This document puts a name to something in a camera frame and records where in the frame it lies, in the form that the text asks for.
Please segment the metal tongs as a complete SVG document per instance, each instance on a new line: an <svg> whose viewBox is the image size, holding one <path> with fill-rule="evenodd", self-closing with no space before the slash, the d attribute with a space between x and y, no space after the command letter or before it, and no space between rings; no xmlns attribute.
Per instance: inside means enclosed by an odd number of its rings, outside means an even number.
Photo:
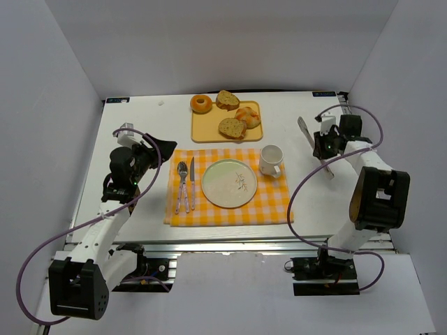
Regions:
<svg viewBox="0 0 447 335"><path fill-rule="evenodd" d="M298 117L297 123L298 123L298 126L299 126L300 130L302 131L302 133L306 137L310 147L312 149L314 149L315 148L315 141L314 141L313 136L310 134L304 119L302 117ZM323 168L323 171L325 173L325 176L329 180L331 180L331 179L333 179L335 177L335 175L333 174L332 170L328 166Z"/></svg>

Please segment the glazed ring donut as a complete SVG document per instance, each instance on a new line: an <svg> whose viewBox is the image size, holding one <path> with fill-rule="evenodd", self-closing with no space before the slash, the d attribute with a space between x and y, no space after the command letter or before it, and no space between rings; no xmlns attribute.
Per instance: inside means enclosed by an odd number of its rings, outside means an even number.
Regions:
<svg viewBox="0 0 447 335"><path fill-rule="evenodd" d="M190 100L190 108L197 114L205 114L212 109L212 99L207 95L195 95Z"/></svg>

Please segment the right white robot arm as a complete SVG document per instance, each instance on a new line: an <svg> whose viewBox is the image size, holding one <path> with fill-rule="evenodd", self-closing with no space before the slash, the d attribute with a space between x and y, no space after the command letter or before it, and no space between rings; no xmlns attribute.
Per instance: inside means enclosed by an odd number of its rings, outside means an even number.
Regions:
<svg viewBox="0 0 447 335"><path fill-rule="evenodd" d="M329 273L348 267L353 254L380 233L398 229L404 221L410 176L386 164L361 135L358 115L336 118L329 112L316 118L313 156L326 161L343 156L358 175L349 204L349 221L318 252L318 267Z"/></svg>

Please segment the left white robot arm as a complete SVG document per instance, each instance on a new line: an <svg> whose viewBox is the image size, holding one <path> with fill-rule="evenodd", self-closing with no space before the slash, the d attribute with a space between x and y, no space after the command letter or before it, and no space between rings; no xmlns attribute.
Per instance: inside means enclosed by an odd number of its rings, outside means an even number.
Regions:
<svg viewBox="0 0 447 335"><path fill-rule="evenodd" d="M53 315L99 320L110 292L123 280L144 276L149 263L140 244L113 242L130 219L141 192L139 181L172 156L177 143L145 133L141 141L126 128L116 133L119 146L110 153L110 172L103 181L97 218L64 260L49 268L50 310Z"/></svg>

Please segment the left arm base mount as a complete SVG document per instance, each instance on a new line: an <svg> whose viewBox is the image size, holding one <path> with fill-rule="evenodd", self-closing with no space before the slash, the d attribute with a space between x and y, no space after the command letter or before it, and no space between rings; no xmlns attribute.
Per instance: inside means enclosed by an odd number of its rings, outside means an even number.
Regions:
<svg viewBox="0 0 447 335"><path fill-rule="evenodd" d="M124 278L114 292L168 292L173 281L169 277L170 260L168 258L149 257L143 245L120 244L116 251L131 251L137 255L136 269Z"/></svg>

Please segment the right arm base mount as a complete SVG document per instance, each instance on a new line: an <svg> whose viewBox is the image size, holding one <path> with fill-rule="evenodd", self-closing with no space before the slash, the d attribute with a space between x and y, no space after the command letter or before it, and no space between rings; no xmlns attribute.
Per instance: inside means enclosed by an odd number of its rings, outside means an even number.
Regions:
<svg viewBox="0 0 447 335"><path fill-rule="evenodd" d="M296 297L354 296L360 294L353 260L323 268L317 258L291 258L284 270L293 275Z"/></svg>

